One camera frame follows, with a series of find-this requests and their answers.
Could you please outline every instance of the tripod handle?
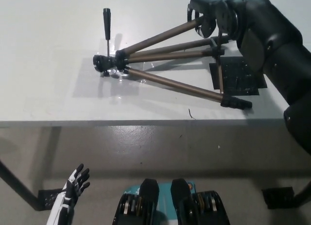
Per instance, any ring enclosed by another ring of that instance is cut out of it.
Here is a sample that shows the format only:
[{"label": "tripod handle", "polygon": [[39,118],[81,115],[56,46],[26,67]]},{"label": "tripod handle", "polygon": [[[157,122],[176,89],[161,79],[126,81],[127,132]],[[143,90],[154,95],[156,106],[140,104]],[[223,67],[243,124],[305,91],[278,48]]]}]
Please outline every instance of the tripod handle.
[{"label": "tripod handle", "polygon": [[111,13],[109,8],[104,8],[103,17],[104,17],[105,38],[106,40],[110,40]]}]

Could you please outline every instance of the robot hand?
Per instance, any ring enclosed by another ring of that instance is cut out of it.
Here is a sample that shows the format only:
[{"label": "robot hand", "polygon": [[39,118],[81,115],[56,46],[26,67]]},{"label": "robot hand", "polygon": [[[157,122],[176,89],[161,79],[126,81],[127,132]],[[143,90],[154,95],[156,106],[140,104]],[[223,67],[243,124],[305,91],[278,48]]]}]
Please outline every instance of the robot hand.
[{"label": "robot hand", "polygon": [[83,164],[73,171],[61,193],[58,194],[51,210],[47,225],[70,225],[74,215],[74,207],[83,191],[89,187],[89,169]]}]

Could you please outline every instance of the small black object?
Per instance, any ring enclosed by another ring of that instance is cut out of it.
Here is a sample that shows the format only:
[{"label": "small black object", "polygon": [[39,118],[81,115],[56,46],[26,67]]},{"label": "small black object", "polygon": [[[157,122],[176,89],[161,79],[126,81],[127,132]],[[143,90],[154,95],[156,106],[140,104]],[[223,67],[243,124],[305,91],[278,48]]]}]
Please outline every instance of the small black object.
[{"label": "small black object", "polygon": [[294,208],[294,190],[292,187],[262,190],[268,209]]},{"label": "small black object", "polygon": [[157,201],[159,198],[159,185],[156,180],[145,179],[139,188],[139,196],[152,201],[157,206]]},{"label": "small black object", "polygon": [[[232,96],[259,95],[259,88],[267,88],[262,73],[253,72],[242,56],[221,57],[224,93]],[[214,89],[219,89],[216,63],[209,65]]]},{"label": "small black object", "polygon": [[111,13],[109,8],[104,8],[103,17],[104,17],[105,38],[106,40],[110,40]]},{"label": "small black object", "polygon": [[179,203],[186,197],[191,195],[191,191],[188,183],[184,179],[175,179],[171,185],[171,195],[173,205],[176,212],[178,213]]}]

